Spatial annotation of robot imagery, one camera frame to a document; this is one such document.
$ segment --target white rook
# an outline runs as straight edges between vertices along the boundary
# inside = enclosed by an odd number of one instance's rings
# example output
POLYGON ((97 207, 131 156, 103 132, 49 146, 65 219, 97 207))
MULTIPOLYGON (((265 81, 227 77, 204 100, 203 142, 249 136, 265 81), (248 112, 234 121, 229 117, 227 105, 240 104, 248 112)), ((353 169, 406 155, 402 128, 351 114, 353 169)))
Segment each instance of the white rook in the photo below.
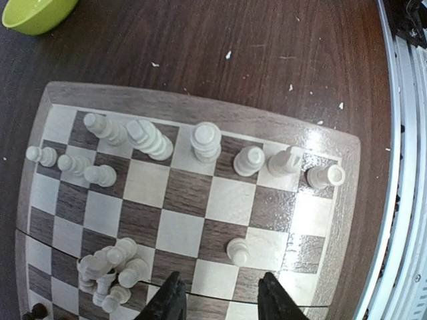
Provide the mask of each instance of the white rook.
POLYGON ((87 130, 105 140, 109 145, 121 145, 127 139, 125 127, 109 117, 88 113, 84 117, 83 123, 87 130))
POLYGON ((307 182, 314 189, 324 189, 331 185, 341 186, 346 180, 346 172, 339 165, 313 167, 307 172, 307 182))
POLYGON ((132 147, 147 153, 153 160, 163 161, 172 155, 172 142, 150 121, 132 120, 126 130, 132 147))

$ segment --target dark square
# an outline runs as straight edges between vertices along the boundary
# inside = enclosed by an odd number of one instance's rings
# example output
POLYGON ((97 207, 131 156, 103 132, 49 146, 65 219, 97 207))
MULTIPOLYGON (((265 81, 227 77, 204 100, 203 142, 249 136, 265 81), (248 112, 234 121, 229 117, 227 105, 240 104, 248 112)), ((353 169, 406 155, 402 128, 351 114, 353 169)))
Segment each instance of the dark square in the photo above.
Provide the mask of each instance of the dark square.
POLYGON ((187 299, 187 320, 225 320, 229 301, 189 295, 187 299))
POLYGON ((92 132, 87 130, 83 123, 85 115, 87 115, 87 112, 77 112, 68 144, 74 147, 96 150, 98 148, 99 139, 92 132))
MULTIPOLYGON (((58 158, 60 156, 64 155, 66 150, 67 150, 66 145, 64 145, 62 143, 58 143, 58 142, 53 142, 50 140, 43 140, 41 147, 42 148, 44 148, 44 147, 53 148, 56 151, 58 158)), ((58 169, 57 164, 54 164, 52 167, 44 167, 40 163, 38 163, 37 164, 37 173, 40 173, 41 175, 46 175, 46 176, 48 176, 50 178, 54 178, 54 179, 60 179, 61 178, 61 170, 58 169)))
POLYGON ((117 237, 130 237, 140 245, 154 248, 160 214, 160 208, 123 200, 117 237))
POLYGON ((78 288, 79 274, 76 261, 75 257, 52 248, 52 277, 78 288))
POLYGON ((300 175, 300 183, 298 185, 298 193, 305 193, 308 195, 315 195, 316 197, 329 198, 334 197, 334 187, 328 186, 325 189, 314 189, 308 185, 307 170, 312 167, 327 167, 329 165, 336 165, 337 161, 312 155, 311 153, 304 153, 302 157, 302 167, 300 175))
POLYGON ((86 188, 61 181, 59 184, 56 216, 83 225, 87 192, 86 188))
POLYGON ((288 232, 295 207, 295 193, 256 186, 250 227, 288 232))
POLYGON ((129 163, 129 159, 116 157, 115 155, 106 155, 104 153, 98 152, 95 157, 95 165, 109 165, 110 167, 113 167, 113 169, 117 173, 117 181, 111 187, 108 188, 104 188, 94 183, 91 183, 90 189, 92 191, 96 191, 104 195, 111 195, 112 197, 123 198, 129 163))
POLYGON ((234 238, 246 238, 248 227, 205 219, 201 234, 199 259, 232 264, 227 244, 234 238))
POLYGON ((185 290, 190 292, 193 285, 196 260, 196 258, 156 249, 151 282, 155 285, 163 285, 163 282, 172 272, 178 271, 181 280, 185 283, 185 290))
POLYGON ((109 245, 115 245, 115 238, 103 235, 92 230, 83 228, 83 239, 81 240, 81 257, 92 255, 109 245))
POLYGON ((52 300, 50 275, 28 264, 28 282, 30 290, 47 300, 52 300))
MULTIPOLYGON (((174 125, 163 125, 161 123, 154 123, 154 125, 160 130, 161 133, 163 133, 166 137, 170 139, 173 146, 175 147, 176 137, 178 136, 179 127, 176 127, 174 125)), ((172 162, 172 156, 167 158, 165 161, 156 161, 137 149, 133 150, 132 159, 155 163, 158 165, 167 165, 167 166, 170 166, 172 162)))
POLYGON ((29 235, 48 246, 52 246, 54 216, 31 207, 29 235))
POLYGON ((163 208, 205 217, 212 177, 171 169, 163 208))
POLYGON ((317 273, 325 238, 291 233, 286 245, 282 271, 317 273))
POLYGON ((256 183, 258 172, 250 177, 241 177, 234 171, 234 157, 244 147, 256 146, 262 149, 262 143, 241 140, 223 136, 221 140, 221 154, 216 161, 215 173, 216 177, 234 179, 243 182, 256 183))

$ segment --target chess pawn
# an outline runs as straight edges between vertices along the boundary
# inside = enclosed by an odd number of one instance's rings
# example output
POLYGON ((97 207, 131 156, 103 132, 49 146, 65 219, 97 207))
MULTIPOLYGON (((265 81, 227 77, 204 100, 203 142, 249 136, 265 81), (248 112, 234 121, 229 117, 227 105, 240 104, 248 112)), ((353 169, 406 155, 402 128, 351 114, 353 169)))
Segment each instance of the chess pawn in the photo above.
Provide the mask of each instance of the chess pawn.
POLYGON ((249 177, 258 172, 266 156, 259 147, 245 147, 234 157, 234 170, 242 177, 249 177))
POLYGON ((132 288, 138 281, 146 280, 148 273, 148 264, 143 259, 131 260, 119 274, 119 283, 122 287, 132 288))
POLYGON ((221 154, 221 131, 217 125, 201 122, 191 132, 190 143, 197 160, 204 163, 216 161, 221 154))
POLYGON ((87 157, 62 155, 58 159, 58 168, 61 171, 71 172, 76 176, 84 174, 87 167, 91 166, 91 161, 87 157))
POLYGON ((120 285, 114 285, 108 296, 102 301, 102 309, 106 313, 113 313, 120 305, 127 303, 131 298, 131 291, 120 285))
POLYGON ((172 155, 172 142, 150 121, 132 120, 126 130, 132 147, 147 153, 153 160, 163 161, 172 155))
POLYGON ((345 180, 346 172, 339 165, 313 167, 307 172, 307 182, 314 189, 324 189, 329 185, 339 187, 345 180))
POLYGON ((50 147, 35 147, 30 146, 25 154, 28 160, 33 162, 40 162, 44 167, 52 167, 56 163, 57 153, 50 147))
POLYGON ((267 162, 267 169, 274 177, 283 177, 297 173, 301 169, 304 150, 298 147, 288 147, 279 151, 267 162))
POLYGON ((117 180, 117 173, 109 165, 91 165, 84 171, 85 179, 101 187, 111 187, 117 180))
POLYGON ((249 259, 248 244, 245 239, 235 238, 227 245, 227 255, 234 265, 244 267, 249 259))
POLYGON ((117 146, 125 143, 127 133, 125 127, 103 115, 88 113, 84 119, 87 130, 92 132, 98 138, 105 140, 109 145, 117 146))

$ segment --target light square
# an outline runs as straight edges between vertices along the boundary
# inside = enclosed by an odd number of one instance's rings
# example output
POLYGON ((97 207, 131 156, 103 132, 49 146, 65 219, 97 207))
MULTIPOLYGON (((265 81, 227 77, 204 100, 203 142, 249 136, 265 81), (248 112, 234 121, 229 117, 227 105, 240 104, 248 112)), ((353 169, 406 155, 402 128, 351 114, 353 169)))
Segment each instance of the light square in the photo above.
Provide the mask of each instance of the light square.
POLYGON ((326 237, 332 208, 332 199, 298 194, 290 232, 326 237))
POLYGON ((233 299, 239 268, 198 259, 191 292, 220 299, 233 299))
POLYGON ((246 267, 270 271, 280 270, 288 242, 287 233, 249 227, 246 241, 250 251, 246 267))
POLYGON ((55 217, 52 246, 73 257, 80 258, 83 227, 74 222, 55 217))
POLYGON ((83 226, 90 230, 117 237, 122 199, 89 191, 83 226))
POLYGON ((30 205, 54 215, 58 190, 59 180, 35 173, 31 188, 30 205))
POLYGON ((286 150, 287 148, 287 145, 282 145, 279 143, 264 143, 262 149, 264 150, 264 154, 266 155, 266 164, 261 168, 260 172, 258 173, 257 185, 291 192, 296 192, 298 190, 300 170, 295 173, 292 173, 291 175, 286 175, 283 177, 274 177, 273 175, 270 175, 270 172, 267 169, 267 161, 279 151, 286 150))
POLYGON ((162 210, 156 249, 197 257, 204 219, 162 210))
POLYGON ((216 162, 202 163, 197 160, 191 148, 190 137, 193 126, 183 125, 179 129, 173 153, 171 167, 200 173, 202 175, 214 175, 216 162))
POLYGON ((162 208, 168 177, 169 167, 131 160, 123 198, 162 208))
POLYGON ((249 225, 256 185, 213 177, 206 218, 249 225))

